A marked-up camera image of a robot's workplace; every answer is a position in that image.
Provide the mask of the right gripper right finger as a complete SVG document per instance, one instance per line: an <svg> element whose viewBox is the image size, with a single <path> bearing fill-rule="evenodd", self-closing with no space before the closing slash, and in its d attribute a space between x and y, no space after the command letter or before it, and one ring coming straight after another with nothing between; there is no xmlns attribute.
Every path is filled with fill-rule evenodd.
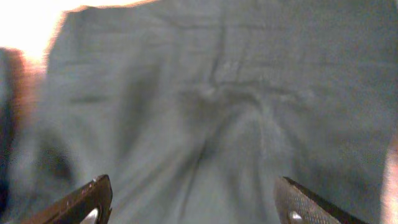
<svg viewBox="0 0 398 224"><path fill-rule="evenodd" d="M274 184L281 224L366 224L288 177Z"/></svg>

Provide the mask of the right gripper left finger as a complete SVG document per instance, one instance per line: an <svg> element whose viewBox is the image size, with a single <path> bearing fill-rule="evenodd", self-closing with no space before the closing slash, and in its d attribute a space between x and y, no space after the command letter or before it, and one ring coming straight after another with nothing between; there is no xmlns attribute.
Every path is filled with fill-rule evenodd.
<svg viewBox="0 0 398 224"><path fill-rule="evenodd" d="M96 212L94 224L107 224L112 212L113 191L107 174L95 177L22 224L82 223Z"/></svg>

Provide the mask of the black shorts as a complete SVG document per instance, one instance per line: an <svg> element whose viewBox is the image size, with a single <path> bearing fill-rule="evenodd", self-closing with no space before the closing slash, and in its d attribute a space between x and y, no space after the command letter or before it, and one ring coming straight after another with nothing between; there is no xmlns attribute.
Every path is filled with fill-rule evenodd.
<svg viewBox="0 0 398 224"><path fill-rule="evenodd" d="M279 176L379 223L396 124L394 1L89 7L50 51L3 221L108 174L111 223L277 223Z"/></svg>

